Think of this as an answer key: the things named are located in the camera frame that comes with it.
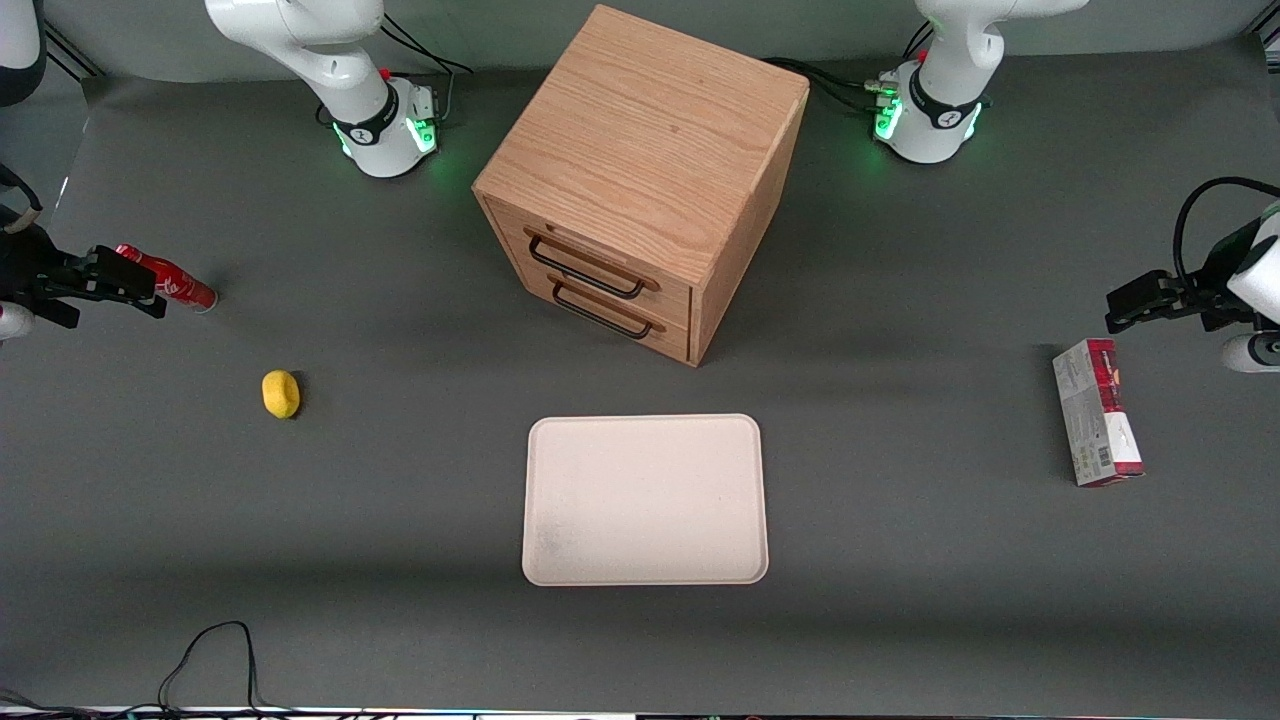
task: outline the red can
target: red can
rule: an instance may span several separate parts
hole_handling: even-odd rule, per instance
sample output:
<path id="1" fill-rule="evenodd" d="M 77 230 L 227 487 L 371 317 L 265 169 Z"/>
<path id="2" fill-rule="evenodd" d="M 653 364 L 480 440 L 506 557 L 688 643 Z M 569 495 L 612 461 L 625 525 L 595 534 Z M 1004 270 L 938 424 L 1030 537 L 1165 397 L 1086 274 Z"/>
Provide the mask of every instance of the red can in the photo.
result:
<path id="1" fill-rule="evenodd" d="M 218 305 L 214 288 L 191 277 L 191 273 L 164 258 L 154 258 L 132 245 L 116 245 L 115 252 L 156 274 L 156 292 L 191 307 L 196 313 L 207 313 Z"/>

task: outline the cardboard box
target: cardboard box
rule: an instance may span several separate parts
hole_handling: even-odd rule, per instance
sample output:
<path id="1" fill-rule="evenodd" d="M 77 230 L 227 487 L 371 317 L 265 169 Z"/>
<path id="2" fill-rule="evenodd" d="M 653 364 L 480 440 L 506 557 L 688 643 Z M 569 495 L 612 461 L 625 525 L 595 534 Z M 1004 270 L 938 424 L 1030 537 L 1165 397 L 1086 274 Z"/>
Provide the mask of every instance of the cardboard box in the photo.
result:
<path id="1" fill-rule="evenodd" d="M 1146 474 L 1129 416 L 1120 404 L 1114 340 L 1085 340 L 1053 359 L 1071 443 L 1075 484 L 1105 487 Z"/>

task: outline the gray table surface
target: gray table surface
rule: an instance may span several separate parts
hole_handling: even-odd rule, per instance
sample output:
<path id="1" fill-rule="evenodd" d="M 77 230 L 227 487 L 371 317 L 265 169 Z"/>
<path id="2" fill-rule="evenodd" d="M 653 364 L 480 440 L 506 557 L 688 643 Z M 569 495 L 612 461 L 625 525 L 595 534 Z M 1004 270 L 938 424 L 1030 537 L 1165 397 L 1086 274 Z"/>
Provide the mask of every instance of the gray table surface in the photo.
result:
<path id="1" fill-rule="evenodd" d="M 1280 382 L 1222 369 L 1194 320 L 1125 334 L 1149 475 L 1089 491 L 1048 369 L 1169 266 L 1196 184 L 1276 178 L 1256 42 L 1011 59 L 934 168 L 815 99 L 698 370 L 507 265 L 470 183 L 539 79 L 463 78 L 442 154 L 394 181 L 347 163 L 300 82 L 97 88 L 51 231 L 224 301 L 91 306 L 0 351 L 3 684 L 141 702 L 239 618 L 291 705 L 1280 714 Z M 1192 264 L 1265 204 L 1206 197 Z M 306 375 L 297 421 L 261 407 L 273 368 Z M 763 428 L 763 582 L 526 583 L 535 420 L 717 411 Z M 214 637 L 175 700 L 239 702 L 243 673 Z"/>

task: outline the drawer handle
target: drawer handle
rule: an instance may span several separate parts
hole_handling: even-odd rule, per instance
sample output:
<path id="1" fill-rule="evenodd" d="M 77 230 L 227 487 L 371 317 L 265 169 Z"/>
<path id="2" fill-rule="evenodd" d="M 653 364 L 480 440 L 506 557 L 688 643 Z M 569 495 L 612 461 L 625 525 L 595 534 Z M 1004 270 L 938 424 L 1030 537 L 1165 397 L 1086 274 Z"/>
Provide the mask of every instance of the drawer handle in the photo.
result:
<path id="1" fill-rule="evenodd" d="M 568 300 L 564 300 L 563 297 L 559 296 L 559 291 L 562 290 L 564 290 L 564 283 L 556 283 L 556 288 L 552 290 L 552 299 L 556 300 L 557 305 L 568 310 L 570 313 L 573 313 L 580 318 L 586 318 L 593 323 L 604 325 L 621 336 L 630 337 L 631 340 L 644 340 L 649 337 L 649 332 L 653 331 L 653 323 L 645 323 L 644 327 L 640 328 L 639 331 L 628 331 L 627 328 L 623 328 L 622 325 L 614 323 L 613 320 L 609 320 L 608 318 L 602 318 L 595 313 L 591 313 L 586 307 L 573 305 Z"/>
<path id="2" fill-rule="evenodd" d="M 534 240 L 529 243 L 529 254 L 534 256 L 534 260 L 538 260 L 539 263 L 541 263 L 543 265 L 547 265 L 549 268 L 556 268 L 557 270 L 564 273 L 566 275 L 568 275 L 568 277 L 571 277 L 571 278 L 573 278 L 576 281 L 581 281 L 581 282 L 584 282 L 584 283 L 594 287 L 595 290 L 599 290 L 599 291 L 603 291 L 603 292 L 608 292 L 609 295 L 612 295 L 614 297 L 621 297 L 622 300 L 635 300 L 636 296 L 640 295 L 640 291 L 644 290 L 644 281 L 636 281 L 636 286 L 634 288 L 631 288 L 631 290 L 622 290 L 620 287 L 613 287 L 609 283 L 598 281 L 598 279 L 593 278 L 591 275 L 588 275 L 586 273 L 582 273 L 581 270 L 575 270 L 573 268 L 570 268 L 564 263 L 561 263 L 558 260 L 553 260 L 553 259 L 543 255 L 541 252 L 539 252 L 538 251 L 538 246 L 541 245 L 541 243 L 543 243 L 543 238 L 541 238 L 541 236 L 538 236 L 538 234 L 535 234 Z"/>

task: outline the plastic tray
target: plastic tray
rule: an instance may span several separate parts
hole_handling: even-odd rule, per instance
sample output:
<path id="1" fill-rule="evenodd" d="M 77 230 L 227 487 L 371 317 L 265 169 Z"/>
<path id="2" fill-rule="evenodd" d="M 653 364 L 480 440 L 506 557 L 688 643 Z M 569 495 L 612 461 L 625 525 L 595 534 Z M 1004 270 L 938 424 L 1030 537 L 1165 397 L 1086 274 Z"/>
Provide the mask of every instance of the plastic tray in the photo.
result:
<path id="1" fill-rule="evenodd" d="M 522 564 L 538 585 L 759 580 L 769 565 L 759 427 L 746 415 L 538 421 Z"/>

